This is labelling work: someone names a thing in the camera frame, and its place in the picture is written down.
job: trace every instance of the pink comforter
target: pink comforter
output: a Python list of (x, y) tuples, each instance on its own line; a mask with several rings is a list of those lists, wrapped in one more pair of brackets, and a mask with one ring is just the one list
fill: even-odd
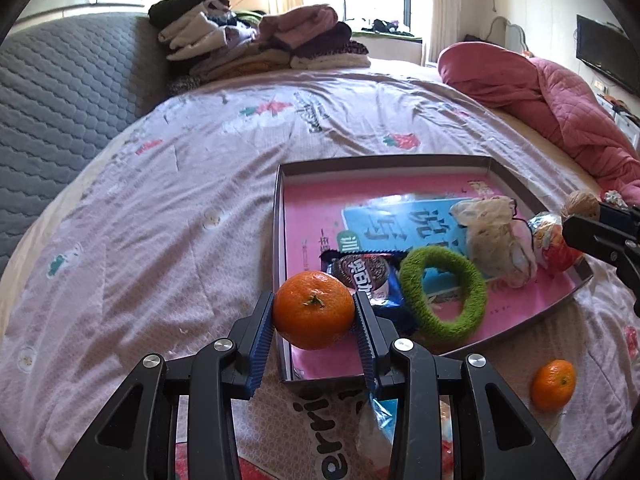
[(566, 152), (629, 204), (640, 204), (638, 154), (574, 72), (487, 43), (458, 43), (438, 60), (443, 83), (502, 108)]

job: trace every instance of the silver screw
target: silver screw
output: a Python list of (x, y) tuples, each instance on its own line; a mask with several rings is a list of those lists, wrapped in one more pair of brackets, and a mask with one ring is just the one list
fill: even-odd
[(394, 341), (394, 346), (401, 352), (408, 352), (414, 347), (414, 342), (410, 339), (396, 339)]
[(160, 356), (156, 354), (150, 354), (142, 359), (142, 365), (145, 368), (154, 368), (160, 364)]
[(231, 347), (234, 345), (234, 342), (231, 339), (218, 339), (215, 343), (213, 343), (213, 348), (215, 348), (218, 352), (226, 352), (227, 350), (231, 350)]
[(480, 354), (471, 354), (466, 360), (475, 368), (482, 368), (486, 364), (486, 359)]

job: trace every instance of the pink clothing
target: pink clothing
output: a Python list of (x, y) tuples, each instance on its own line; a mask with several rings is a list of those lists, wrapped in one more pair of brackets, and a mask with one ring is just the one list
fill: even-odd
[(577, 74), (488, 43), (458, 43), (438, 60), (443, 83), (488, 108), (503, 108), (561, 148), (604, 190), (640, 204), (640, 161)]
[(268, 14), (259, 25), (257, 41), (277, 38), (294, 49), (331, 30), (338, 23), (338, 14), (327, 4), (302, 6), (284, 14)]

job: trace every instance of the television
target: television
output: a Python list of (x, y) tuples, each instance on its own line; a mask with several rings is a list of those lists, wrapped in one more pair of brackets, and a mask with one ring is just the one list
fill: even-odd
[(640, 96), (640, 56), (631, 40), (613, 25), (578, 15), (575, 57), (627, 92)]

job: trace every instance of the oreo package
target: oreo package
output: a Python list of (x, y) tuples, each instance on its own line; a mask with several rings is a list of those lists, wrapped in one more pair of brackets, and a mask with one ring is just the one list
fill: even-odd
[(404, 304), (398, 279), (400, 262), (406, 254), (329, 250), (320, 255), (320, 261), (322, 271), (336, 277), (352, 293), (365, 292), (376, 316), (391, 320), (400, 335), (411, 335), (418, 329), (418, 322)]

